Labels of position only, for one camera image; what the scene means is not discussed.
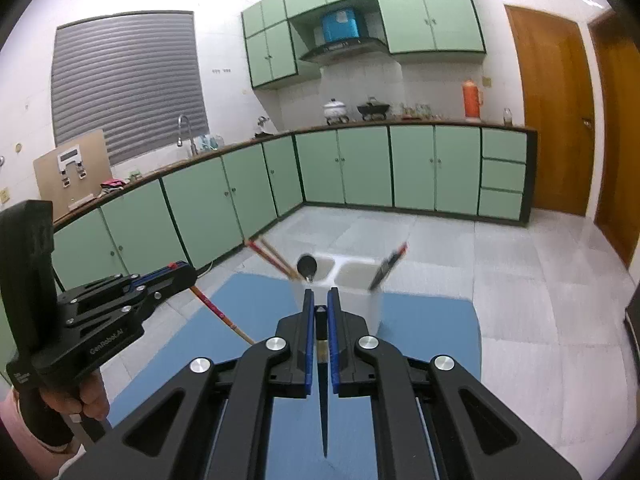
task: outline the orange thermos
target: orange thermos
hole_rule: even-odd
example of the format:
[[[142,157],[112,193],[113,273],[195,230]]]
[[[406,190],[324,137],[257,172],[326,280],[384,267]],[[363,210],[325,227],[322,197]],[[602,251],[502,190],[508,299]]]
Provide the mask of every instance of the orange thermos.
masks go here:
[[[480,120],[480,105],[482,104],[482,92],[478,90],[476,83],[467,79],[462,83],[462,96],[465,100],[465,118],[467,121]]]

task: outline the blue box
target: blue box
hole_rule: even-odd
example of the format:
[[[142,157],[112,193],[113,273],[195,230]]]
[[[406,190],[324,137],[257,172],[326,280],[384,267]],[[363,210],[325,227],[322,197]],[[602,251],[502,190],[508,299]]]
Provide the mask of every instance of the blue box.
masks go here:
[[[346,38],[366,38],[367,24],[354,9],[336,10],[322,18],[322,34],[327,43]]]

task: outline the black ladle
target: black ladle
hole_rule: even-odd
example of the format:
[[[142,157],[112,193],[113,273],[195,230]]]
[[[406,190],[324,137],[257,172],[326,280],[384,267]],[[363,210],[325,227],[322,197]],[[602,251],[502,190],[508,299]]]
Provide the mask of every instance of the black ladle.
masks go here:
[[[318,271],[318,262],[311,254],[303,254],[298,259],[296,269],[305,280],[312,282]]]

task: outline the window blind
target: window blind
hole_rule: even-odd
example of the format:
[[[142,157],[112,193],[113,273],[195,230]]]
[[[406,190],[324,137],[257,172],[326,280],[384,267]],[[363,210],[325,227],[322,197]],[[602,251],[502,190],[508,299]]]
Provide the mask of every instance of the window blind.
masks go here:
[[[208,133],[193,13],[134,12],[62,25],[51,107],[57,146],[101,128],[111,164],[176,142],[180,114],[194,136]]]

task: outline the blue floor mat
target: blue floor mat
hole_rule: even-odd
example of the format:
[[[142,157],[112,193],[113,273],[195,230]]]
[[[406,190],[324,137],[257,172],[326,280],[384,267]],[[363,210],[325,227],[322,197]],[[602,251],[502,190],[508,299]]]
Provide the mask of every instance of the blue floor mat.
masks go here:
[[[280,318],[298,312],[289,283],[255,274],[234,275],[211,299],[255,340],[273,336]],[[470,301],[386,293],[378,336],[408,357],[428,361],[448,354],[480,378],[480,332]],[[212,312],[200,309],[114,400],[110,422],[120,422],[194,357],[222,362],[247,347]],[[298,479],[303,471],[306,480],[377,478],[368,398],[330,395],[327,459],[321,442],[314,375],[307,399],[274,401],[266,479]]]

